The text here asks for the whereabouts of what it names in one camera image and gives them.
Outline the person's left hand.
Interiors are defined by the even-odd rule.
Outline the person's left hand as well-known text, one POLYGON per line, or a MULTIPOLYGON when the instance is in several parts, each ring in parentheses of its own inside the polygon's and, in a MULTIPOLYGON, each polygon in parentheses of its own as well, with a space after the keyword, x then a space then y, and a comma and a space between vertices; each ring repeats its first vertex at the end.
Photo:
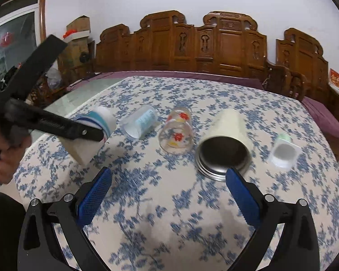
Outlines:
POLYGON ((32 144, 30 135, 26 136, 20 145, 10 146, 0 131, 0 184, 8 184, 24 157, 25 151, 32 144))

